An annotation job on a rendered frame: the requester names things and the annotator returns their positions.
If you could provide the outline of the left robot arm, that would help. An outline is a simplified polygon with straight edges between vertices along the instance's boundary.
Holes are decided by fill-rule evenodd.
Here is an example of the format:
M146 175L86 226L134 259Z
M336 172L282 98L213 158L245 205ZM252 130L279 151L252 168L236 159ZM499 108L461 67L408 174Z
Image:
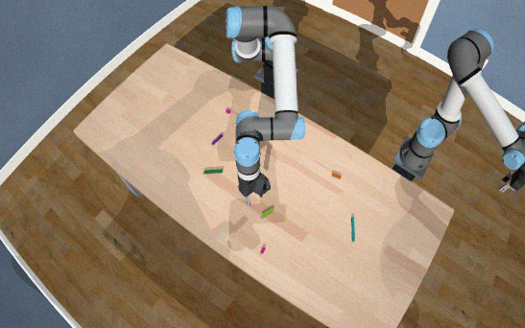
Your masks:
M490 35L481 29L470 30L450 44L447 59L453 74L451 81L435 114L423 120L412 139L401 147L400 158L406 167L421 171L428 166L433 151L461 124L467 93L502 147L504 165L516 170L525 162L525 121L515 130L481 76L493 48Z

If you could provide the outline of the purple rod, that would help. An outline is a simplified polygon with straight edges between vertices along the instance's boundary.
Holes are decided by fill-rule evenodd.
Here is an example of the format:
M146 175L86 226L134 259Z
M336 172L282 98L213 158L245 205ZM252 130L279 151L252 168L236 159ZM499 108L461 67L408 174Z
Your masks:
M221 138L223 137L222 134L220 134L213 142L212 144L214 145L217 141L219 141Z

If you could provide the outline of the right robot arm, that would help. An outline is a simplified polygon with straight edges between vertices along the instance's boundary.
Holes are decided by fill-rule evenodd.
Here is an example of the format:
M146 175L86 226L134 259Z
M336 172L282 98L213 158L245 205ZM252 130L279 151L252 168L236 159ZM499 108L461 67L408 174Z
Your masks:
M237 115L236 167L241 174L249 176L260 167L260 141L301 140L305 136L304 118L298 116L297 32L290 17L277 7L236 6L227 9L226 34L228 38L235 38L232 41L234 61L265 61L262 76L274 84L275 117L259 117L251 110Z

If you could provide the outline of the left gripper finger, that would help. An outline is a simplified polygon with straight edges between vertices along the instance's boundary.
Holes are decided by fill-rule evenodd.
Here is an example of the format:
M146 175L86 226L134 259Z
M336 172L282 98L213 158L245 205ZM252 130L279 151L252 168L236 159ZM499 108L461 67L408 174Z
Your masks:
M503 180L504 182L507 182L510 178L512 178L512 176L513 176L513 173L512 173L512 172L509 172L506 176L504 176L504 177L502 178L502 180Z
M505 191L506 191L507 189L509 189L509 188L511 188L512 190L515 191L515 189L512 188L508 182L507 182L505 185L503 185L503 186L499 189L499 191L503 193L503 192L505 192Z

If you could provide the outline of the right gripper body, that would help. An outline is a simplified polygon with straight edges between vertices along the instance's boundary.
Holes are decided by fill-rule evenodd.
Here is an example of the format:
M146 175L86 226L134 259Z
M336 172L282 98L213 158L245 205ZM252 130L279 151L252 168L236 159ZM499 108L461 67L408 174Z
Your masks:
M260 167L253 175L246 176L241 174L238 170L237 175L239 182L238 188L244 197L247 197L251 193L262 196L271 189L270 181L260 172Z

